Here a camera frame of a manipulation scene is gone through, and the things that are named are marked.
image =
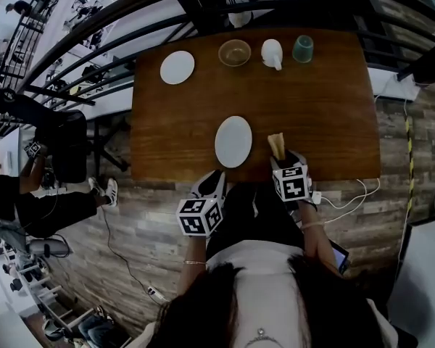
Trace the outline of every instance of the black pants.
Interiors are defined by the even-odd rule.
[[[40,199],[32,194],[22,194],[16,202],[16,210],[26,232],[44,239],[60,229],[94,216],[96,202],[94,195],[80,192]]]
[[[253,202],[257,217],[254,217]],[[243,240],[305,247],[303,233],[287,212],[272,182],[237,184],[229,191],[223,210],[224,220],[208,242],[207,259]]]

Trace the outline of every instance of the white sneaker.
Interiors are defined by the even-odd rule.
[[[113,178],[108,180],[108,187],[105,192],[105,196],[108,196],[111,200],[108,206],[117,206],[117,181],[115,181]]]
[[[97,182],[94,177],[90,177],[88,179],[88,184],[90,186],[90,190],[94,189],[97,192],[96,194],[98,196],[102,196],[103,197],[105,195],[104,189],[102,187],[100,187],[99,182]]]

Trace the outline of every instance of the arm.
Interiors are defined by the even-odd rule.
[[[24,165],[24,168],[21,170],[20,177],[28,177],[32,170],[32,166],[34,166],[34,158],[29,157],[26,165]]]
[[[27,194],[29,192],[37,191],[41,186],[42,177],[44,176],[47,148],[41,145],[40,153],[41,154],[36,158],[36,164],[30,172],[30,175],[20,176],[20,194]]]
[[[191,237],[188,240],[188,249],[185,260],[206,263],[206,238]],[[181,279],[179,280],[178,295],[185,294],[195,278],[206,270],[205,264],[183,264]]]
[[[298,201],[303,224],[319,222],[320,217],[316,209],[306,202]],[[332,249],[323,226],[313,225],[304,229],[304,252],[307,257],[318,258],[328,269],[338,273],[334,249]]]

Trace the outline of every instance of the chair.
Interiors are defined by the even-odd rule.
[[[13,90],[0,90],[0,113],[8,112],[24,123],[36,127],[35,141],[45,144],[53,155],[53,171],[60,182],[80,183],[87,175],[87,155],[94,153],[96,177],[99,177],[100,156],[121,171],[128,163],[116,160],[105,149],[109,140],[128,126],[124,119],[111,128],[105,136],[99,134],[99,119],[95,119],[94,136],[87,137],[87,120],[81,111],[52,111],[28,96]]]

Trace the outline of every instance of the hand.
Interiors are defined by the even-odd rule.
[[[43,157],[47,157],[49,155],[49,148],[45,144],[40,144],[39,154]]]

